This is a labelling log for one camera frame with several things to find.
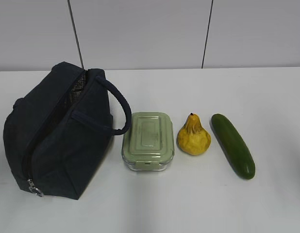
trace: white table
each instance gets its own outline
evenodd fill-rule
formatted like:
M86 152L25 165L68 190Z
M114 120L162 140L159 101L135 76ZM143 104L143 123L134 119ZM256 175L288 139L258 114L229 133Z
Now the white table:
M4 155L6 116L47 73L0 72L0 233L300 232L300 67L107 71L133 112L167 113L175 138L196 113L212 143L197 157L175 147L165 171L133 172L116 136L78 201L19 190ZM124 114L109 98L119 128ZM209 126L214 113L247 143L252 180L231 169Z

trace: green cucumber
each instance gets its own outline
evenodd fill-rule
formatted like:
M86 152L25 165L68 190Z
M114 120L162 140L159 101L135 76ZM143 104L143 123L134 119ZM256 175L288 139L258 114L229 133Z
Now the green cucumber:
M211 128L235 173L246 180L253 178L255 163L233 124L224 115L215 114L211 119Z

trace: navy blue insulated bag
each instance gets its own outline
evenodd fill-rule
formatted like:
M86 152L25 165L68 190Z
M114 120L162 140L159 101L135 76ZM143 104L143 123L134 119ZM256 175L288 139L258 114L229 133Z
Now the navy blue insulated bag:
M108 91L124 110L121 130L112 127ZM15 102L3 130L6 158L21 190L77 200L111 137L124 134L131 122L130 106L102 69L62 62Z

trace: pear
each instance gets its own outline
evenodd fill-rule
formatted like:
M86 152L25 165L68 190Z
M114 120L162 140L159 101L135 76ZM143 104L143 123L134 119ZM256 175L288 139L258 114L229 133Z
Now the pear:
M198 115L191 113L177 136L178 146L188 154L199 155L210 146L210 134L202 127Z

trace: green lid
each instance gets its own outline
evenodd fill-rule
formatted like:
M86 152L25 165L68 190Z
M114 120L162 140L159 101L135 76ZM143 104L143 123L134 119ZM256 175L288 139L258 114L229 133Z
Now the green lid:
M134 170L162 170L174 155L173 128L165 113L134 113L124 134L122 157Z

